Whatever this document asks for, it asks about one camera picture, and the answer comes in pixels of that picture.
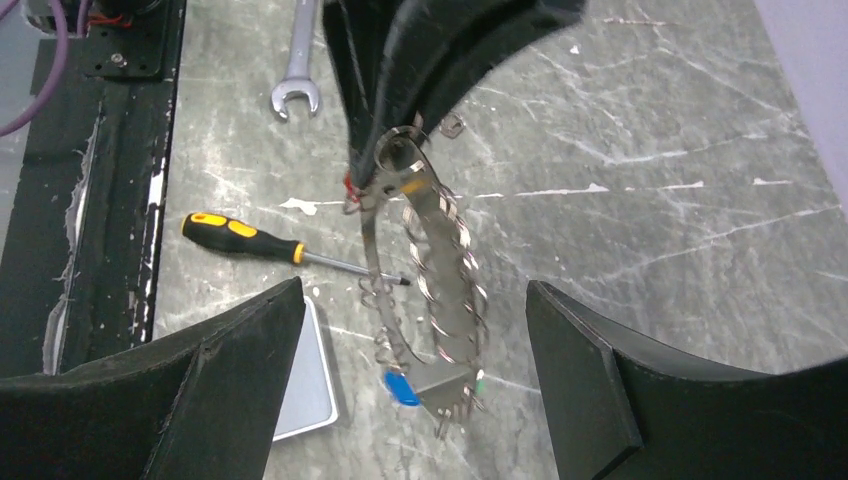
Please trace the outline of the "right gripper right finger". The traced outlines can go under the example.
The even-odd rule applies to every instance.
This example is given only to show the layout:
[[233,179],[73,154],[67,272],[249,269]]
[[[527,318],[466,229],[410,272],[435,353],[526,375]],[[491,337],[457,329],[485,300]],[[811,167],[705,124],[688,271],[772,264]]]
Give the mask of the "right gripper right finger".
[[542,281],[526,319],[562,479],[843,479],[847,362],[767,374],[678,350]]

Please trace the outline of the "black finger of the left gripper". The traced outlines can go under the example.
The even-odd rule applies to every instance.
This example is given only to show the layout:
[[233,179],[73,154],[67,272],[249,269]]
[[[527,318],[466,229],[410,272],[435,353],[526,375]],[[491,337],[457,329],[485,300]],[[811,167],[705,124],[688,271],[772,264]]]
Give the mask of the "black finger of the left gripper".
[[378,139],[430,133],[500,63],[579,23],[582,0],[327,1],[322,23],[348,123],[349,180],[364,189]]

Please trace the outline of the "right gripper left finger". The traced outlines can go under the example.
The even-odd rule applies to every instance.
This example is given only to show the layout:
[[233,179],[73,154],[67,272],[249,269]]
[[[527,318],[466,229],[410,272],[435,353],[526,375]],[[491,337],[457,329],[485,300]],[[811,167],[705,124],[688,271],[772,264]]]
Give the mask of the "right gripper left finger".
[[5,479],[259,479],[305,314],[302,283],[66,373],[1,382]]

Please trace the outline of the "small detached silver key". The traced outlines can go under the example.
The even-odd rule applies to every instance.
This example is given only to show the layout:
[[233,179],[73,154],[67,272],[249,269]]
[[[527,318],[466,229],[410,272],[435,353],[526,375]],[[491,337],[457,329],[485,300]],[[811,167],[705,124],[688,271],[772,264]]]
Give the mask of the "small detached silver key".
[[440,122],[440,133],[449,139],[456,139],[465,130],[463,118],[456,112],[449,112]]

